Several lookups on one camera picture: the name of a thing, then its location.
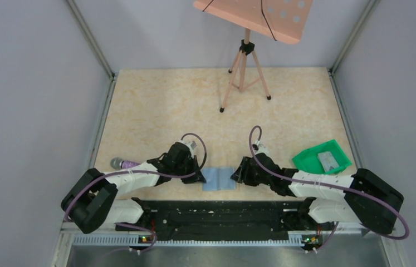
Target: white wall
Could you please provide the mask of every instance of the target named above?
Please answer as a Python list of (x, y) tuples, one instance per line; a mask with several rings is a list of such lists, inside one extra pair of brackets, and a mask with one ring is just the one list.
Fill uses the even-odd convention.
[(416, 266), (416, 1), (382, 1), (337, 79), (365, 166), (404, 195)]
[[(230, 66), (243, 28), (202, 13), (193, 2), (76, 0), (114, 70)], [(296, 45), (253, 33), (260, 63), (331, 67), (367, 3), (315, 0), (302, 41)]]
[(108, 78), (61, 0), (0, 0), (0, 266), (49, 266)]

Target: green plastic basket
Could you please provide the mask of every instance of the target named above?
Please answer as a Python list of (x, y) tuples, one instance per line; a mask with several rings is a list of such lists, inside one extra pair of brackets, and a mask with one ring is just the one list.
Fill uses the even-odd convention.
[[(325, 172), (321, 161), (317, 159), (317, 154), (327, 151), (331, 152), (334, 159), (339, 164), (339, 167)], [(347, 158), (336, 140), (331, 140), (310, 149), (303, 150), (303, 152), (293, 158), (293, 163), (298, 170), (306, 171), (311, 174), (338, 174), (344, 171), (348, 166), (352, 165), (352, 162)]]

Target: pink music stand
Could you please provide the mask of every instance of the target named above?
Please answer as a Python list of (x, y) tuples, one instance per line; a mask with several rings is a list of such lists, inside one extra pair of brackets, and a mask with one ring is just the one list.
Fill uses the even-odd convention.
[[(219, 109), (220, 112), (224, 111), (232, 87), (242, 92), (260, 80), (267, 99), (272, 98), (263, 78), (262, 69), (254, 51), (254, 44), (249, 41), (251, 30), (270, 36), (277, 41), (294, 45), (301, 40), (311, 4), (312, 0), (196, 0), (194, 2), (197, 9), (246, 29), (239, 52), (228, 71), (229, 73), (234, 72), (234, 74), (229, 81), (224, 101)], [(259, 78), (244, 86), (247, 55), (250, 53), (257, 66)], [(239, 65), (241, 65), (241, 78), (239, 85), (235, 85), (233, 82)]]

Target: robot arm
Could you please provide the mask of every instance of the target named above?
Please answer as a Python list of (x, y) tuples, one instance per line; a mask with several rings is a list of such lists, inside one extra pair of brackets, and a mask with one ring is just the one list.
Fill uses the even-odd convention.
[(353, 175), (318, 175), (297, 169), (281, 169), (269, 157), (268, 149), (259, 141), (253, 145), (256, 158), (270, 171), (294, 179), (293, 182), (267, 173), (250, 157), (244, 157), (231, 179), (250, 186), (265, 184), (282, 196), (306, 197), (298, 216), (311, 228), (326, 222), (359, 223), (380, 234), (393, 231), (397, 217), (384, 206), (363, 196), (347, 191), (322, 186), (332, 184), (355, 189), (375, 196), (399, 211), (403, 196), (378, 176), (367, 169), (358, 169)]
[[(63, 199), (61, 208), (64, 211), (70, 209), (69, 217), (85, 234), (93, 232), (103, 223), (136, 223), (143, 214), (140, 205), (133, 200), (127, 200), (123, 206), (113, 206), (115, 198), (142, 187), (158, 186), (172, 179), (161, 174), (183, 176), (194, 173), (182, 182), (206, 182), (193, 152), (195, 147), (195, 142), (180, 140), (160, 157), (127, 170), (103, 174), (97, 169), (89, 169)], [(101, 180), (84, 190), (96, 179)], [(82, 190), (84, 193), (71, 205)]]

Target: blue towel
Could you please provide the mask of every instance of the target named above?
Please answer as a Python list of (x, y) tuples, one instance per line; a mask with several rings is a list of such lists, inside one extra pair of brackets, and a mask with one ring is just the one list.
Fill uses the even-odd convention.
[(206, 184), (203, 184), (203, 191), (234, 190), (236, 182), (231, 180), (234, 173), (233, 167), (211, 167), (201, 170)]

